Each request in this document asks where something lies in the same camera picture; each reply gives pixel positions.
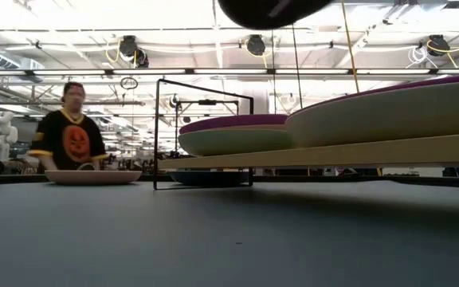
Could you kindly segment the pale mint round plate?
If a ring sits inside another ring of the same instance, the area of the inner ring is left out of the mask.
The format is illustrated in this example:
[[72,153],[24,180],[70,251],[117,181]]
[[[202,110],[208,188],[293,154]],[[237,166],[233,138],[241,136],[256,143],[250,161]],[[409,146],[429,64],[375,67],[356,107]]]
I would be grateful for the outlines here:
[[459,134],[459,83],[378,92],[289,116],[298,147]]
[[178,141],[185,152],[197,157],[284,150],[294,146],[286,131],[255,128],[188,132],[180,135]]

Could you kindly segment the pink round plate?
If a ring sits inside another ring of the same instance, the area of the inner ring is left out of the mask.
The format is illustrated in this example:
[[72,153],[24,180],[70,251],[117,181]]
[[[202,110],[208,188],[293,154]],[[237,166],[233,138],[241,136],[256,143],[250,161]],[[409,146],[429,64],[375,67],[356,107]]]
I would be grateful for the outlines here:
[[119,185],[133,183],[140,171],[46,171],[50,182],[61,185]]
[[283,124],[258,124],[258,125],[240,125],[240,126],[230,126],[230,127],[220,127],[220,128],[207,128],[200,131],[212,131],[212,130],[279,130],[286,131],[286,127]]

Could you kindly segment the black round plate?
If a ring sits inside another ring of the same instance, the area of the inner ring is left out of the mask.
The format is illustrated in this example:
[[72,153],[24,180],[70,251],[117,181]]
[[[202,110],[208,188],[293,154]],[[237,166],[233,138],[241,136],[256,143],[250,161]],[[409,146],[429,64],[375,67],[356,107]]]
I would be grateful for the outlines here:
[[170,177],[190,187],[234,187],[247,183],[249,174],[240,171],[172,171]]
[[267,30],[290,26],[334,0],[218,0],[222,12],[246,29]]

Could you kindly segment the long ceiling light bar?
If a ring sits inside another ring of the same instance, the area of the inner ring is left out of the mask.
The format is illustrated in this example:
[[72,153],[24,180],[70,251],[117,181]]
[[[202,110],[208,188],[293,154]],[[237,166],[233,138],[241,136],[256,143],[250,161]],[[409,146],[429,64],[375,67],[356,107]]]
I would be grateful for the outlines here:
[[113,75],[459,75],[459,69],[3,69],[0,76]]

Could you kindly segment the blue table mat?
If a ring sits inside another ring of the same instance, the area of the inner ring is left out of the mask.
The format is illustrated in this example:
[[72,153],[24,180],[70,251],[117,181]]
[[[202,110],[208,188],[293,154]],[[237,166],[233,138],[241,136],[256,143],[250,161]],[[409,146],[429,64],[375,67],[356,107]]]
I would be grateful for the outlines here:
[[0,287],[459,287],[459,187],[4,184]]

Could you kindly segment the person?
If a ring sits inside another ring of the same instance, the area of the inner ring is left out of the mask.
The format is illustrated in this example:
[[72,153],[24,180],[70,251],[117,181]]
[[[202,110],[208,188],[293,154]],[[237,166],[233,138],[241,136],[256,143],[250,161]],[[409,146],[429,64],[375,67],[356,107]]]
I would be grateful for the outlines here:
[[84,86],[64,85],[62,107],[49,112],[38,124],[27,154],[52,170],[99,170],[107,157],[100,129],[82,112]]

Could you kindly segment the white robot figure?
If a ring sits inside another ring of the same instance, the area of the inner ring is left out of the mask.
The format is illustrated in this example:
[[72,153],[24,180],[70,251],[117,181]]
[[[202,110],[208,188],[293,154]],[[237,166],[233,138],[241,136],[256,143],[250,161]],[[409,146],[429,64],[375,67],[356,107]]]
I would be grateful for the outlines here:
[[12,112],[0,112],[0,161],[9,159],[10,146],[18,141],[18,129],[11,124]]

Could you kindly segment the black metal frame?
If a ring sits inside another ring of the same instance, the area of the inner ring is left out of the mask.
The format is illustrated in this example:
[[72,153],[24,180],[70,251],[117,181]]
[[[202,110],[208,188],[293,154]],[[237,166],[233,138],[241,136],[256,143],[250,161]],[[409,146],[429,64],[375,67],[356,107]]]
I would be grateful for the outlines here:
[[187,104],[187,106],[183,109],[183,111],[186,111],[192,104],[197,104],[197,105],[204,105],[204,106],[214,106],[217,104],[222,104],[224,105],[230,112],[232,112],[232,109],[229,108],[228,104],[234,104],[236,106],[236,114],[239,113],[239,107],[238,107],[238,101],[237,100],[211,100],[211,99],[201,99],[201,100],[179,100],[176,96],[173,96],[170,98],[169,105],[171,108],[175,110],[175,152],[179,151],[179,142],[178,142],[178,136],[179,136],[179,107],[182,104]]

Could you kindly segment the wooden shelf with black frame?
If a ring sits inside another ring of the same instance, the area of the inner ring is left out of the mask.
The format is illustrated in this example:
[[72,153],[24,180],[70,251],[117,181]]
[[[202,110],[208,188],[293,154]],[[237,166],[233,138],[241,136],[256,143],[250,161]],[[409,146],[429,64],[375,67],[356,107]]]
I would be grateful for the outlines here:
[[416,166],[459,167],[459,134],[319,147],[298,147],[294,142],[284,150],[199,157],[186,153],[183,159],[155,161],[156,171],[247,172],[248,184],[253,182],[255,168]]

